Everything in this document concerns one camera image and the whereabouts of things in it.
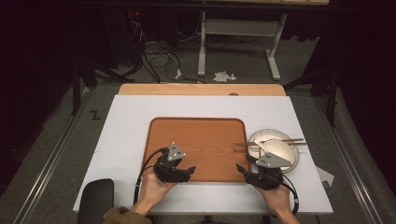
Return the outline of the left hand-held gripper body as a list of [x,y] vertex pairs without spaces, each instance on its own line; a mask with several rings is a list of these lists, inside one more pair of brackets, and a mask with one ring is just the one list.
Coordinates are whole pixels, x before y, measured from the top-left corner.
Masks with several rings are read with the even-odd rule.
[[186,170],[178,170],[177,166],[182,162],[186,154],[173,142],[163,149],[163,154],[154,164],[154,172],[164,183],[180,183]]

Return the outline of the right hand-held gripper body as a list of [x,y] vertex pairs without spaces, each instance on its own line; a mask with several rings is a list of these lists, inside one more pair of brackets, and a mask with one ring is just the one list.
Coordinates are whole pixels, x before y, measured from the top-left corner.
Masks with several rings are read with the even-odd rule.
[[279,168],[264,168],[257,166],[258,171],[245,177],[248,184],[260,189],[276,189],[284,181],[283,174]]

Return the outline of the person's right hand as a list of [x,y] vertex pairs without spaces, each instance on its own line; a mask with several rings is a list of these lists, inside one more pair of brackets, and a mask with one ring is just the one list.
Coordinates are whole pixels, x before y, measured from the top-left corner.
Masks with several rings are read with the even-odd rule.
[[256,187],[256,190],[261,194],[268,208],[277,217],[285,217],[291,213],[290,191],[284,186],[278,186],[276,189],[270,190]]

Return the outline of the person's left hand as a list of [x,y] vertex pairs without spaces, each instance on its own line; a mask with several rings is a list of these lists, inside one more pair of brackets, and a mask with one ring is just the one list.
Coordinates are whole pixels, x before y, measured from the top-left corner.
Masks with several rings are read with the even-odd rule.
[[137,203],[149,203],[154,208],[177,185],[177,183],[163,183],[152,168],[147,169],[142,177],[142,189]]

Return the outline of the white spoon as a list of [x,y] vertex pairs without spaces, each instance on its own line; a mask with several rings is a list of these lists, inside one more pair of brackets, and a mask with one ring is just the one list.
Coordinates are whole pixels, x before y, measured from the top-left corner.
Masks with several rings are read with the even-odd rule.
[[263,154],[267,153],[267,150],[265,149],[263,142],[261,142],[258,139],[254,139],[253,142],[260,148],[261,152],[263,152]]

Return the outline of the small white plate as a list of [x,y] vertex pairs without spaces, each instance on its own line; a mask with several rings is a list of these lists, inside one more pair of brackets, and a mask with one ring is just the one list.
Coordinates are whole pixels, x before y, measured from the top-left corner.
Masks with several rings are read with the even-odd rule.
[[297,146],[280,139],[269,139],[258,144],[259,157],[255,164],[264,168],[279,168],[283,174],[293,171],[300,159]]

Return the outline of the large white plate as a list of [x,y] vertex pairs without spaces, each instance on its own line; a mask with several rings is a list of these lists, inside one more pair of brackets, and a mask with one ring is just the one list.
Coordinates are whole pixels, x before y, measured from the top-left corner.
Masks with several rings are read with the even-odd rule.
[[[253,142],[254,139],[258,139],[260,141],[269,140],[269,139],[289,139],[289,137],[282,133],[281,131],[272,130],[272,129],[263,129],[255,132],[248,139],[249,142]],[[277,156],[286,159],[288,161],[294,160],[294,152],[291,146],[282,142],[274,142],[274,143],[264,143],[264,147],[267,151],[276,154]]]

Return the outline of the grey paper arrow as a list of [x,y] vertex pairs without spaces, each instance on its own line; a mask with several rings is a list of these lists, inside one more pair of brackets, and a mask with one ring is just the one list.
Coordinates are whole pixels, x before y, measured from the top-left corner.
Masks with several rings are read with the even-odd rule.
[[317,167],[318,175],[321,182],[325,182],[329,187],[332,186],[334,181],[334,175],[328,173],[327,171]]

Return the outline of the olive brown sleeve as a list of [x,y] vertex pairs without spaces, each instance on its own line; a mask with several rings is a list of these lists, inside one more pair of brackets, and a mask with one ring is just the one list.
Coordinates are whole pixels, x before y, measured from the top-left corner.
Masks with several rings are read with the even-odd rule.
[[128,208],[114,207],[103,215],[103,224],[153,224],[152,221]]

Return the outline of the black chair back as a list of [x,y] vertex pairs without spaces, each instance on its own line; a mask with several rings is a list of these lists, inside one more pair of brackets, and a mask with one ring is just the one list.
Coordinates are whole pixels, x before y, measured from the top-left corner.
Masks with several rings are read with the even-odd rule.
[[114,206],[114,182],[94,180],[82,191],[78,210],[78,224],[103,224],[104,214]]

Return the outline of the wooden table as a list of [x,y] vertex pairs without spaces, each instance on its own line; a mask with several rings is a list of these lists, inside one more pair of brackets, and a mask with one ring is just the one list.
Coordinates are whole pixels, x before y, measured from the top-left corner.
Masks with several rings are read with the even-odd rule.
[[285,96],[279,84],[123,84],[120,95]]

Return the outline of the crumpled white paper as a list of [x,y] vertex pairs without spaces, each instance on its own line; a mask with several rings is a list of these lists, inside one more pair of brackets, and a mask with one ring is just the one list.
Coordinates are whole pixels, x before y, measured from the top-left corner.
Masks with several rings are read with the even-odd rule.
[[226,83],[228,80],[235,81],[236,80],[236,76],[234,74],[230,74],[229,75],[226,71],[222,71],[222,72],[215,73],[215,76],[214,76],[213,80],[217,81],[217,82]]

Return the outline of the black metal stand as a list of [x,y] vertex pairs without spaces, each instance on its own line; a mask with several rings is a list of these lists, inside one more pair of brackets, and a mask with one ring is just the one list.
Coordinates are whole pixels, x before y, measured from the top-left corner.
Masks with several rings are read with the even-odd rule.
[[294,79],[283,86],[288,91],[296,86],[311,84],[310,93],[312,96],[327,96],[326,117],[334,127],[334,112],[336,106],[337,78],[339,75],[339,65],[327,65],[316,71],[309,72],[306,75]]
[[72,115],[76,115],[81,106],[81,91],[80,81],[83,80],[87,87],[96,87],[97,81],[94,77],[93,71],[99,70],[106,75],[115,78],[122,83],[134,83],[133,79],[129,79],[116,72],[106,68],[100,64],[94,63],[88,59],[76,60],[72,66],[72,90],[73,90],[73,110]]

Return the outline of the metal floor rail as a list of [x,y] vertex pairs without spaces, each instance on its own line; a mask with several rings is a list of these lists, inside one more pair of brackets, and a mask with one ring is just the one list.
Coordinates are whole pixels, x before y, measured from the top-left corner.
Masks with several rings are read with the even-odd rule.
[[367,187],[363,184],[363,181],[360,175],[358,174],[358,170],[353,164],[352,159],[349,157],[346,147],[342,143],[342,139],[340,135],[336,131],[335,127],[331,125],[329,119],[327,118],[327,110],[325,104],[318,97],[314,97],[313,101],[316,107],[318,108],[318,110],[320,111],[320,114],[324,119],[324,122],[326,123],[328,130],[331,133],[332,140],[336,144],[338,157],[341,160],[348,181],[360,203],[361,209],[364,215],[366,216],[366,219],[368,220],[369,224],[384,224],[382,218],[380,217],[374,205],[374,202],[369,194]]
[[38,177],[35,180],[27,198],[25,199],[19,213],[14,218],[12,224],[28,224],[30,217],[35,211],[36,205],[38,204],[42,194],[44,193],[50,179],[59,163],[60,158],[64,154],[64,145],[66,144],[69,135],[73,131],[78,117],[81,113],[82,107],[87,104],[92,96],[93,88],[86,87],[80,95],[80,105],[76,112],[73,112],[68,119],[64,129],[62,130],[60,137],[58,138],[56,145],[49,154],[48,159]]

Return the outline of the white desk frame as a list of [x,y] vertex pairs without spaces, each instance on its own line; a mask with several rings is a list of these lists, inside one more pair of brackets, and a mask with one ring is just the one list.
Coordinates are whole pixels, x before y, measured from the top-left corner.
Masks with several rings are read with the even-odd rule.
[[241,21],[226,19],[208,19],[206,13],[201,13],[201,37],[198,57],[197,75],[205,75],[206,63],[206,36],[207,35],[243,35],[272,37],[273,46],[265,51],[266,59],[274,80],[280,80],[281,76],[276,65],[276,49],[283,33],[288,15],[282,14],[278,21]]

